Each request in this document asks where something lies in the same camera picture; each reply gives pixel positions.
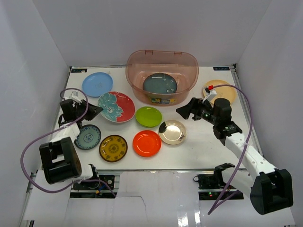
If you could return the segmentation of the red plate with teal flower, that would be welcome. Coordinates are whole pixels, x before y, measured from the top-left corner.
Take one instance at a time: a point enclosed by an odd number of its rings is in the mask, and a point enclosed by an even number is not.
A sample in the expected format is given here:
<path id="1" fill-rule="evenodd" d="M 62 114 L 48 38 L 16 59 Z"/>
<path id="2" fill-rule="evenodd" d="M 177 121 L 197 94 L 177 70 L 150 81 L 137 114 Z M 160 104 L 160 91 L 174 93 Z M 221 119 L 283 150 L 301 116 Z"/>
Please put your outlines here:
<path id="1" fill-rule="evenodd" d="M 115 123 L 131 120 L 135 115 L 135 105 L 132 99 L 116 91 L 104 93 L 98 99 L 98 106 L 103 108 L 101 115 Z"/>

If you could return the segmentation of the dark blue ceramic plate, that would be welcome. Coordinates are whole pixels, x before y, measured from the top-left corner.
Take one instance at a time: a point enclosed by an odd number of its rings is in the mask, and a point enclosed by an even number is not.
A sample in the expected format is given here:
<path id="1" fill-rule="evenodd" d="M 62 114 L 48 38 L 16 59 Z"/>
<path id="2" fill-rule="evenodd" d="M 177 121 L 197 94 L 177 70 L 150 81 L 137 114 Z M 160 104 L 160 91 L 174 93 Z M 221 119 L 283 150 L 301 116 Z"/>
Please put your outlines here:
<path id="1" fill-rule="evenodd" d="M 143 82 L 143 89 L 147 92 L 158 94 L 172 94 L 177 91 L 176 80 L 166 73 L 154 73 Z"/>

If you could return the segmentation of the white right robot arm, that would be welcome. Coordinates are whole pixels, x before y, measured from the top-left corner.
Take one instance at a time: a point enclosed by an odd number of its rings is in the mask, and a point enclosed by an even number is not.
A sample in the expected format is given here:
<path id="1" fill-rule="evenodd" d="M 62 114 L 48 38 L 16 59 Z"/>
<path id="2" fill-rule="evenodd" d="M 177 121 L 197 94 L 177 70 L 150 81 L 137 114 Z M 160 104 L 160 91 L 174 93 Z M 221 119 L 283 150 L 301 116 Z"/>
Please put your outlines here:
<path id="1" fill-rule="evenodd" d="M 250 198 L 257 213 L 265 215 L 291 207 L 294 203 L 292 177 L 286 169 L 277 169 L 256 149 L 248 145 L 241 128 L 232 121 L 232 108 L 227 99 L 218 98 L 214 105 L 207 100 L 192 98 L 176 112 L 184 119 L 204 119 L 213 125 L 215 137 L 240 160 L 249 175 L 238 172 L 232 186 Z"/>

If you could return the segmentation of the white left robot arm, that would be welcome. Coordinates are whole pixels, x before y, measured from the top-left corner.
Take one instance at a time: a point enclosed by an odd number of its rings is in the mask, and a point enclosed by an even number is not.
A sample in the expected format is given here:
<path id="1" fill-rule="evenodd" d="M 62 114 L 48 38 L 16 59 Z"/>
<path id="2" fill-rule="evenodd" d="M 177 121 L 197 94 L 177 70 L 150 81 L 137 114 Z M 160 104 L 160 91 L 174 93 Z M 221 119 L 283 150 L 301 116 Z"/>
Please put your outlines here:
<path id="1" fill-rule="evenodd" d="M 93 120 L 103 108 L 85 100 L 77 102 L 72 99 L 61 101 L 60 107 L 62 114 L 58 124 L 63 129 L 58 131 L 50 142 L 39 147 L 46 181 L 54 184 L 69 179 L 81 179 L 85 185 L 94 189 L 100 183 L 97 169 L 92 164 L 80 163 L 74 142 L 80 135 L 82 121 Z"/>

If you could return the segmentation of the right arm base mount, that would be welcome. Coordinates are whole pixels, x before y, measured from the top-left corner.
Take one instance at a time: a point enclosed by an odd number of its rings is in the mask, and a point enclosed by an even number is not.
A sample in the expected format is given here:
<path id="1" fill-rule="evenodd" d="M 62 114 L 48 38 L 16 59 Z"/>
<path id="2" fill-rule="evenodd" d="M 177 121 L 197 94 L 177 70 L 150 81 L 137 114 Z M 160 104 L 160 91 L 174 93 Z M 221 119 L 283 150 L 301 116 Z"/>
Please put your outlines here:
<path id="1" fill-rule="evenodd" d="M 214 179 L 213 174 L 199 174 L 193 177 L 193 181 L 198 183 L 198 195 L 200 201 L 215 201 L 224 186 L 220 186 Z M 232 195 L 236 191 L 236 188 L 229 186 L 224 195 L 220 199 L 221 201 Z M 243 193 L 238 192 L 236 195 L 230 198 L 230 200 L 243 200 Z"/>

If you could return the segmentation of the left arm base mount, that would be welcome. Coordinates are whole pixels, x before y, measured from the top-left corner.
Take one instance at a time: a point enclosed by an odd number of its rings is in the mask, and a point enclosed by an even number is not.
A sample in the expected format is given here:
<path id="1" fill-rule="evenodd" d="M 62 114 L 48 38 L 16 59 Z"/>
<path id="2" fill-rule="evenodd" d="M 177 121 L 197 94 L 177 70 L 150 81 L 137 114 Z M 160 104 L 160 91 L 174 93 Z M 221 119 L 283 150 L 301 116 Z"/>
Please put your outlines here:
<path id="1" fill-rule="evenodd" d="M 75 183 L 71 188 L 70 198 L 82 198 L 82 199 L 114 199 L 117 194 L 115 189 L 115 175 L 99 175 L 100 180 L 104 181 L 112 191 L 101 182 L 83 182 Z"/>

